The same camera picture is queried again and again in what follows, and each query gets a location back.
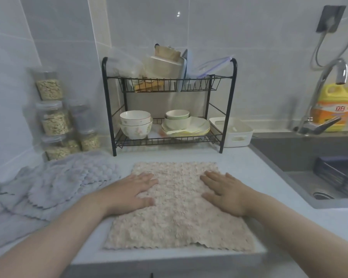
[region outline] forearm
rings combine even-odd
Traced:
[[[0,257],[0,278],[58,277],[103,217],[100,206],[83,197],[46,228]]]
[[[278,238],[309,277],[348,277],[347,241],[264,194],[250,215]]]

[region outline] two-tier dish rack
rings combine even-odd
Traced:
[[[140,145],[170,145],[170,144],[183,144],[183,143],[199,143],[199,142],[211,142],[218,143],[220,146],[219,153],[223,153],[225,135],[227,134],[227,126],[229,121],[229,116],[231,113],[234,86],[236,83],[237,77],[237,61],[232,58],[231,62],[233,63],[233,74],[232,76],[218,76],[218,75],[208,75],[201,79],[140,79],[140,78],[127,78],[121,76],[107,76],[106,64],[108,57],[104,57],[102,60],[102,79],[103,86],[106,97],[106,106],[107,106],[107,115],[108,115],[108,125],[109,132],[111,134],[111,144],[113,156],[116,156],[116,148],[123,148],[124,146],[140,146]],[[108,80],[115,79],[118,80],[118,85],[120,86],[121,92],[124,96],[124,104],[112,114],[111,112],[111,98],[108,89]],[[218,107],[214,106],[210,103],[210,95],[212,91],[216,91],[219,83],[222,79],[232,79],[231,88],[229,90],[229,98],[226,112],[221,111]],[[136,93],[143,91],[136,91],[133,88],[134,82],[147,82],[150,85],[153,85],[153,82],[157,82],[157,86],[159,83],[161,87],[155,90],[152,88],[148,93],[168,93],[168,92],[178,92],[178,86],[181,86],[180,92],[207,92],[206,106],[205,106],[205,115],[204,118],[207,119],[209,105],[214,107],[216,110],[225,115],[224,121],[224,129],[223,132],[220,133],[214,129],[210,129],[210,131],[204,136],[196,136],[196,137],[161,137],[161,138],[145,138],[145,139],[137,139],[130,140],[127,136],[123,134],[121,129],[115,135],[113,131],[112,117],[115,116],[119,111],[124,108],[125,111],[128,111],[128,101],[126,99],[127,93]],[[164,118],[154,118],[154,124],[161,124],[164,121]]]

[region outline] sink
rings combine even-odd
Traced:
[[[348,156],[348,131],[254,133],[250,148],[315,209],[348,208],[348,197],[313,173],[317,157]]]

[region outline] hand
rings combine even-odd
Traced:
[[[200,179],[216,193],[205,192],[202,197],[223,212],[234,216],[249,215],[251,205],[259,194],[229,173],[222,175],[206,171]]]
[[[153,198],[138,198],[140,192],[147,191],[158,183],[152,173],[129,175],[109,186],[94,192],[96,201],[102,208],[103,216],[122,215],[134,210],[154,206]]]

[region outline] chrome faucet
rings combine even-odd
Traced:
[[[346,78],[348,76],[348,65],[346,64],[345,60],[343,58],[338,58],[331,61],[327,65],[327,67],[323,70],[317,82],[317,86],[315,87],[315,91],[310,100],[308,109],[305,115],[301,118],[299,126],[296,128],[297,133],[302,135],[308,135],[309,133],[319,135],[320,133],[327,130],[327,128],[331,127],[332,125],[336,124],[338,121],[341,120],[341,117],[337,116],[319,125],[319,124],[313,123],[313,117],[311,117],[311,110],[318,102],[322,87],[335,65],[337,66],[336,84],[343,85],[346,83]]]

